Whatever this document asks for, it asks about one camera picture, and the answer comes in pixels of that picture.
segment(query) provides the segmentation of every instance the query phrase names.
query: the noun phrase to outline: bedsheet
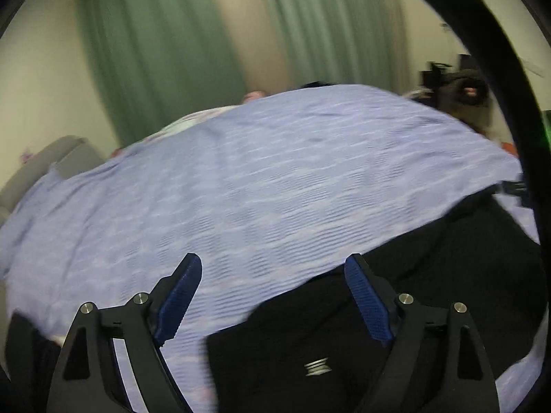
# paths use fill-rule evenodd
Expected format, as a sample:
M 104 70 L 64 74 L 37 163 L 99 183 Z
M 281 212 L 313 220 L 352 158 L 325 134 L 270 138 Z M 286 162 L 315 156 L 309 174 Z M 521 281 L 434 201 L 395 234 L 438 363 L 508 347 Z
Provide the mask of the bedsheet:
M 197 253 L 202 282 L 162 353 L 193 410 L 214 411 L 207 335 L 520 171 L 459 121 L 380 89 L 259 99 L 69 180 L 52 169 L 0 229 L 8 309 L 62 336 L 82 303 L 125 303 Z M 500 202 L 536 240 L 531 211 Z

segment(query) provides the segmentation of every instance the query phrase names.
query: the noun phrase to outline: black device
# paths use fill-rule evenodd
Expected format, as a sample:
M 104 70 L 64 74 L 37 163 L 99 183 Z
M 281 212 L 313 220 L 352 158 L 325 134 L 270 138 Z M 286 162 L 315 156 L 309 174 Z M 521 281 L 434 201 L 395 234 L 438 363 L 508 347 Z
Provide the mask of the black device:
M 118 369 L 113 339 L 124 339 L 132 371 L 150 413 L 191 413 L 159 348 L 174 337 L 202 274 L 188 253 L 151 293 L 124 306 L 84 303 L 61 349 L 48 398 L 49 413 L 132 411 Z
M 23 0 L 2 2 L 0 34 Z M 426 0 L 458 34 L 476 58 L 485 80 L 505 115 L 526 178 L 538 227 L 542 258 L 551 287 L 551 153 L 541 113 L 520 60 L 506 35 L 482 0 Z M 549 0 L 523 0 L 551 44 L 551 5 Z M 548 348 L 542 373 L 517 411 L 541 411 L 547 406 L 547 386 L 551 373 Z
M 124 339 L 143 400 L 150 413 L 192 413 L 159 351 L 174 337 L 200 281 L 198 256 L 188 254 L 175 272 L 150 294 L 134 295 L 124 306 L 78 310 L 53 374 L 48 413 L 130 412 L 118 369 L 113 338 Z M 428 376 L 441 379 L 420 413 L 498 413 L 498 396 L 484 346 L 467 307 L 421 305 L 396 294 L 373 274 L 359 254 L 345 263 L 351 288 L 372 338 L 391 346 L 380 377 L 356 413 L 398 412 L 418 377 L 417 358 L 427 332 L 442 341 L 443 359 Z
M 430 62 L 430 71 L 421 72 L 422 84 L 430 91 L 414 100 L 456 117 L 463 108 L 484 107 L 486 110 L 479 115 L 488 117 L 488 85 L 469 55 L 459 57 L 461 70 L 457 72 L 449 71 L 451 65 Z

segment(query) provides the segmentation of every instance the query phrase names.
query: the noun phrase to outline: black fabric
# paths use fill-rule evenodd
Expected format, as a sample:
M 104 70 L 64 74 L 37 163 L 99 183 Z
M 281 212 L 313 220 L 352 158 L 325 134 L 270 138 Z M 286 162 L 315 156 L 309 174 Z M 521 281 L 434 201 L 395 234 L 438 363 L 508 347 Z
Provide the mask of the black fabric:
M 13 396 L 21 413 L 45 413 L 53 370 L 61 347 L 25 317 L 15 313 L 6 340 L 6 363 Z
M 220 412 L 349 411 L 388 353 L 371 340 L 341 266 L 262 303 L 207 348 Z M 331 371 L 307 377 L 305 365 L 324 358 Z
M 547 300 L 539 246 L 493 190 L 364 258 L 427 306 L 465 303 L 497 377 L 530 350 Z M 342 266 L 262 303 L 246 322 L 211 335 L 207 350 L 221 413 L 353 411 L 389 352 L 368 335 Z M 425 354 L 429 365 L 435 355 Z M 331 371 L 308 377 L 304 365 L 324 358 Z
M 0 411 L 2 413 L 19 413 L 12 384 L 2 366 L 0 366 Z
M 315 82 L 309 82 L 308 84 L 301 85 L 300 88 L 317 88 L 317 87 L 331 87 L 332 85 L 329 82 L 321 82 L 321 81 L 315 81 Z
M 539 245 L 491 196 L 463 199 L 444 217 L 364 255 L 373 272 L 426 306 L 464 303 L 497 378 L 532 347 L 547 303 Z

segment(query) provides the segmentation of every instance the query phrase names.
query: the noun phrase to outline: green curtain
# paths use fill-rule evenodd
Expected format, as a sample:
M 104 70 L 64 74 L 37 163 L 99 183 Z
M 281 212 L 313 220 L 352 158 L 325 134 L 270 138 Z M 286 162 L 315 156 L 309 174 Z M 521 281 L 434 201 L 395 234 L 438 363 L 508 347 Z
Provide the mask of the green curtain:
M 183 115 L 236 104 L 241 66 L 213 0 L 76 0 L 115 131 L 126 146 Z
M 296 84 L 326 81 L 409 88 L 399 0 L 266 0 Z

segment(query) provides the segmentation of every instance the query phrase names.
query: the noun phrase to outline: metal bolt head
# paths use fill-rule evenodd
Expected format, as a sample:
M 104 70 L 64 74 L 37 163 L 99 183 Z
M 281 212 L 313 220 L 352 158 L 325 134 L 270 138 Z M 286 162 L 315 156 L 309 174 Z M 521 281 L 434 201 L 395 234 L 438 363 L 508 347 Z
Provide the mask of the metal bolt head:
M 83 314 L 89 314 L 92 310 L 94 310 L 94 305 L 92 303 L 84 303 L 81 306 L 81 312 Z
M 463 303 L 455 303 L 454 309 L 458 311 L 460 314 L 462 314 L 467 311 L 467 306 L 465 306 Z
M 398 299 L 403 305 L 410 305 L 413 303 L 413 297 L 410 294 L 400 294 Z
M 142 304 L 145 303 L 148 299 L 149 299 L 149 295 L 147 295 L 147 294 L 144 293 L 144 292 L 141 292 L 141 293 L 139 293 L 139 294 L 134 295 L 134 298 L 133 298 L 132 300 L 133 300 L 134 303 L 136 303 L 137 305 L 142 305 Z

